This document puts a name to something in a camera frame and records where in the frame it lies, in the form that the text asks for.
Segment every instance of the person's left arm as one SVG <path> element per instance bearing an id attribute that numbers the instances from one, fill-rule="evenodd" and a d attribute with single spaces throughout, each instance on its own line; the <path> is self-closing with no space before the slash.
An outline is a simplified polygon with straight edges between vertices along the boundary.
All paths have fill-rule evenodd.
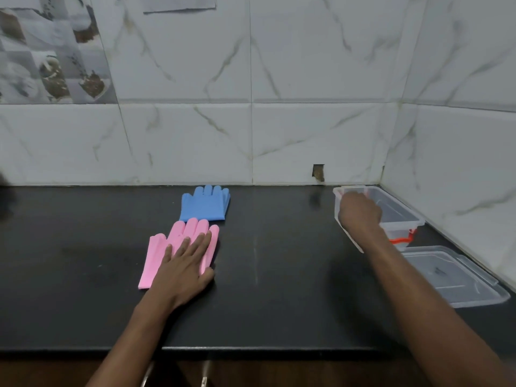
<path id="1" fill-rule="evenodd" d="M 185 238 L 172 257 L 165 251 L 151 288 L 135 307 L 118 341 L 86 387 L 138 387 L 145 375 L 170 313 L 201 292 L 213 279 L 213 269 L 199 276 L 199 264 L 210 244 L 210 231 L 190 245 Z"/>

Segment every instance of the person's right arm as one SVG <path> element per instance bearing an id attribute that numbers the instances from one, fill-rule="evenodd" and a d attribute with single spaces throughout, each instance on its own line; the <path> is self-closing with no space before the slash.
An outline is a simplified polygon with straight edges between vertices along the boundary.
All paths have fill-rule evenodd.
<path id="1" fill-rule="evenodd" d="M 339 220 L 364 250 L 417 363 L 436 387 L 514 386 L 491 348 L 403 257 L 379 226 L 381 209 L 346 193 Z"/>

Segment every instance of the person's left hand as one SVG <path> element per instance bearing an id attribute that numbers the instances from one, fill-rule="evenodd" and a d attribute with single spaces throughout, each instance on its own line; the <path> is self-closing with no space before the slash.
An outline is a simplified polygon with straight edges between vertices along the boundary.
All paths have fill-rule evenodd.
<path id="1" fill-rule="evenodd" d="M 151 288 L 137 306 L 143 315 L 164 322 L 173 310 L 193 299 L 213 280 L 215 272 L 211 267 L 199 276 L 199 264 L 211 238 L 210 231 L 201 233 L 192 244 L 190 238 L 185 238 L 174 257 L 168 245 Z"/>

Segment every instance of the orange handle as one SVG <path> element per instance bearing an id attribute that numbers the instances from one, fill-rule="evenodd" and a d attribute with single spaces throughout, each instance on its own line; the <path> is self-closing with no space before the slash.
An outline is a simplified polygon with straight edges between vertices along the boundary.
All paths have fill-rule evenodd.
<path id="1" fill-rule="evenodd" d="M 390 239 L 390 242 L 394 245 L 397 245 L 399 243 L 410 243 L 412 240 L 414 240 L 414 234 L 416 233 L 416 231 L 417 231 L 417 229 L 409 230 L 408 237 L 399 237 L 397 239 Z"/>

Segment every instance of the pink glove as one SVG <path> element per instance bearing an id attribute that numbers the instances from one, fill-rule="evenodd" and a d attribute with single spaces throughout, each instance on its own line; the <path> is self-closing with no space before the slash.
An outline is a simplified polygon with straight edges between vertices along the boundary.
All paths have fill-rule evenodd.
<path id="1" fill-rule="evenodd" d="M 215 247 L 217 246 L 217 239 L 219 237 L 219 227 L 217 225 L 209 226 L 208 220 L 198 221 L 192 218 L 188 220 L 186 224 L 183 221 L 177 221 L 173 225 L 168 238 L 165 238 L 164 234 L 151 236 L 149 239 L 149 247 L 147 248 L 147 257 L 145 258 L 144 272 L 141 275 L 138 289 L 148 289 L 151 287 L 152 281 L 161 265 L 164 251 L 168 245 L 172 245 L 172 255 L 174 255 L 185 237 L 190 237 L 191 242 L 193 242 L 200 233 L 205 234 L 208 229 L 210 229 L 212 232 L 212 240 L 199 266 L 199 275 L 203 274 L 206 268 L 212 263 Z"/>

